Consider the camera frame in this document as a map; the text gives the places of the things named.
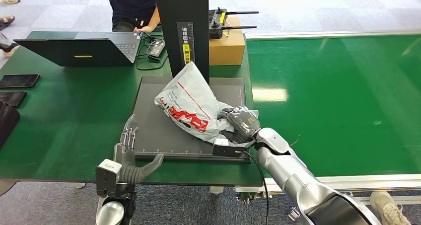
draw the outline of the cardboard box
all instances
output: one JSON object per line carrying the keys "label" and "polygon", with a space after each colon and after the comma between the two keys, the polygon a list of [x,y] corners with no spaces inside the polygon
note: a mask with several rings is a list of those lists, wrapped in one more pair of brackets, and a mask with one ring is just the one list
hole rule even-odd
{"label": "cardboard box", "polygon": [[[238,17],[229,16],[231,26],[240,26]],[[240,65],[243,61],[245,41],[242,30],[230,30],[229,37],[209,39],[209,65]]]}

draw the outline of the sandal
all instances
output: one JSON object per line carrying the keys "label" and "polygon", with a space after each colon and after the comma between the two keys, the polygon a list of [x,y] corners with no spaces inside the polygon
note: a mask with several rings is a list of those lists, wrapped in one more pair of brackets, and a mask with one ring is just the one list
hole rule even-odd
{"label": "sandal", "polygon": [[6,17],[0,17],[0,30],[5,29],[8,27],[12,22],[14,22],[14,16],[6,16]]}

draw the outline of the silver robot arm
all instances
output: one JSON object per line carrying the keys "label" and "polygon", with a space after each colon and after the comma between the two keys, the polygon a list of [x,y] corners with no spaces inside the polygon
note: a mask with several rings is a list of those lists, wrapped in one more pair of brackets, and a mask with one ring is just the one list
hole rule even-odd
{"label": "silver robot arm", "polygon": [[314,177],[288,142],[271,128],[261,129],[246,107],[228,109],[222,117],[241,135],[241,143],[256,142],[259,164],[292,199],[305,225],[381,225],[365,205]]}

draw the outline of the black cable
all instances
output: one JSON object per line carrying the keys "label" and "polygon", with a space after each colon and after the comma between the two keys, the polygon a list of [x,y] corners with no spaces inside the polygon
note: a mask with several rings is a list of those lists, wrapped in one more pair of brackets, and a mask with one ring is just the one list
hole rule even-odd
{"label": "black cable", "polygon": [[162,61],[161,66],[159,66],[159,67],[157,67],[157,68],[140,69],[140,68],[138,67],[137,63],[136,63],[136,69],[138,69],[138,70],[140,70],[140,71],[153,71],[153,70],[159,70],[159,69],[161,69],[162,67],[164,67],[164,64],[165,64],[165,62],[167,61],[167,59],[168,59],[168,54],[167,54],[167,56],[165,56],[164,60]]}
{"label": "black cable", "polygon": [[[148,39],[151,44],[147,44],[146,43],[146,39]],[[134,64],[136,65],[136,69],[137,70],[140,70],[140,71],[153,71],[153,70],[158,70],[158,69],[161,69],[162,67],[164,67],[165,62],[168,59],[168,54],[163,59],[162,64],[159,67],[157,67],[157,68],[141,69],[141,68],[138,67],[138,61],[139,61],[139,59],[145,60],[147,58],[153,58],[155,60],[160,60],[160,58],[155,58],[155,57],[150,56],[148,54],[148,50],[150,49],[151,46],[154,46],[156,42],[161,43],[164,40],[163,35],[153,35],[153,36],[151,36],[148,33],[143,32],[142,37],[141,37],[140,40],[143,41],[143,45],[140,46],[140,48],[138,49],[138,54],[136,55],[136,59],[135,59],[135,62],[134,62]],[[148,47],[148,49],[146,50],[146,54],[140,54],[140,52],[141,52],[141,50],[142,50],[143,47]]]}
{"label": "black cable", "polygon": [[243,151],[244,154],[248,155],[256,164],[257,168],[259,169],[260,176],[262,177],[263,185],[265,187],[265,193],[266,193],[266,225],[268,225],[268,219],[269,219],[269,193],[268,193],[268,187],[266,186],[265,176],[263,175],[263,171],[260,168],[259,163],[257,163],[257,160],[247,151]]}

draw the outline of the table edge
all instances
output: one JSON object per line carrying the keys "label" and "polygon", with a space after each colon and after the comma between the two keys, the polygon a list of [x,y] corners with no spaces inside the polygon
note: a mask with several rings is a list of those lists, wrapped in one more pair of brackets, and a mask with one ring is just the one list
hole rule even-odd
{"label": "table edge", "polygon": [[267,34],[246,34],[246,40],[262,39],[296,39],[296,38],[338,38],[355,36],[382,36],[382,35],[415,35],[421,34],[421,30],[385,30],[385,31],[313,31],[313,32],[282,32]]}
{"label": "table edge", "polygon": [[[375,190],[419,190],[421,174],[355,175],[317,177],[322,183],[338,191],[375,191]],[[282,189],[272,178],[265,179],[268,191],[282,193]],[[235,186],[235,191],[264,192],[262,187]]]}

